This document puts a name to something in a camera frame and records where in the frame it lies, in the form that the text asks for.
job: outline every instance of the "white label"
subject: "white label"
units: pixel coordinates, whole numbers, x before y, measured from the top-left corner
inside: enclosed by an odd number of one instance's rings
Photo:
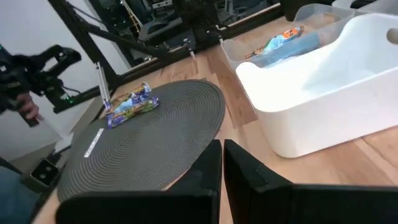
[[[86,153],[85,153],[85,158],[88,158],[91,154],[91,152],[93,151],[95,145],[97,144],[98,140],[100,139],[102,132],[104,131],[103,128],[100,128],[97,132],[97,135],[94,137],[94,139],[92,140],[90,146],[88,147]]]

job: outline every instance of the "metal frame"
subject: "metal frame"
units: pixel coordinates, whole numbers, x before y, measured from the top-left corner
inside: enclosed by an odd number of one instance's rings
[[[114,92],[119,86],[125,83],[136,80],[140,77],[143,77],[144,75],[147,75],[160,68],[166,67],[190,56],[190,51],[187,48],[181,48],[173,52],[164,52],[161,49],[157,49],[155,47],[144,47],[143,45],[138,44],[135,41],[124,39],[123,37],[103,31],[99,27],[85,22],[78,14],[76,14],[74,9],[69,5],[66,0],[48,1],[57,12],[57,14],[60,16],[62,21],[65,23],[65,25],[68,27],[73,36],[76,38],[83,50],[89,56],[91,61],[94,64],[101,64],[104,70],[106,81],[109,85],[109,89],[112,92]],[[232,38],[282,16],[283,12],[281,6],[276,6],[263,13],[257,14],[256,16],[245,19],[244,21],[231,26],[229,29],[221,30],[221,35],[224,39]],[[136,68],[133,68],[124,74],[118,75],[112,69],[109,62],[101,53],[98,46],[94,43],[94,40],[90,37],[90,33],[113,41],[118,45],[124,45],[126,47],[134,48],[146,54],[153,55],[157,58],[151,60],[150,62],[147,62],[145,66],[137,66]],[[197,44],[195,52],[200,52],[217,44],[219,44],[218,38],[215,37],[214,39],[209,39],[205,43]],[[53,111],[54,113],[62,112],[97,96],[100,96],[100,89],[98,86],[86,90],[77,96],[74,96],[72,104],[57,106],[53,109]]]

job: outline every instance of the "black metal pole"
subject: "black metal pole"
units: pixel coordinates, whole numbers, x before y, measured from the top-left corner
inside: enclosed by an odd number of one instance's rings
[[[69,3],[67,3],[66,0],[49,0],[49,3],[79,42],[91,61],[93,63],[99,62],[104,68],[104,74],[109,88],[117,88],[121,84],[121,78],[116,75],[89,33],[79,26],[80,20],[77,18],[75,11],[70,7]]]
[[[128,40],[119,35],[103,31],[99,27],[89,24],[87,22],[81,22],[80,27],[91,34],[97,35],[98,37],[105,38],[117,44],[132,48],[134,50],[138,50],[142,53],[149,54],[157,58],[165,58],[167,56],[167,53],[164,50],[160,50],[151,46],[144,46],[143,44],[138,44],[135,40]]]

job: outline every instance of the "person's hand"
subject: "person's hand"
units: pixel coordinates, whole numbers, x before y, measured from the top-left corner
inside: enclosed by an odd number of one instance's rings
[[[39,107],[33,102],[32,97],[29,93],[23,93],[17,96],[17,101],[23,102],[24,105],[18,110],[18,112],[25,112],[27,119],[37,118],[42,120],[43,118],[39,115]]]

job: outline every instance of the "white wall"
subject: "white wall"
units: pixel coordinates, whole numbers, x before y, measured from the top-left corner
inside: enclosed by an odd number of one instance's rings
[[[84,0],[69,0],[80,9],[92,13]],[[116,73],[128,70],[127,63],[115,46],[93,37]],[[98,84],[94,66],[47,0],[4,0],[0,7],[0,43],[12,54],[37,54],[54,44],[71,47],[81,53],[82,61],[72,65],[60,78],[65,86],[85,91]],[[90,101],[60,114],[46,98],[33,96],[47,124],[29,129],[18,114],[0,116],[0,156],[13,159],[66,136],[87,110]]]

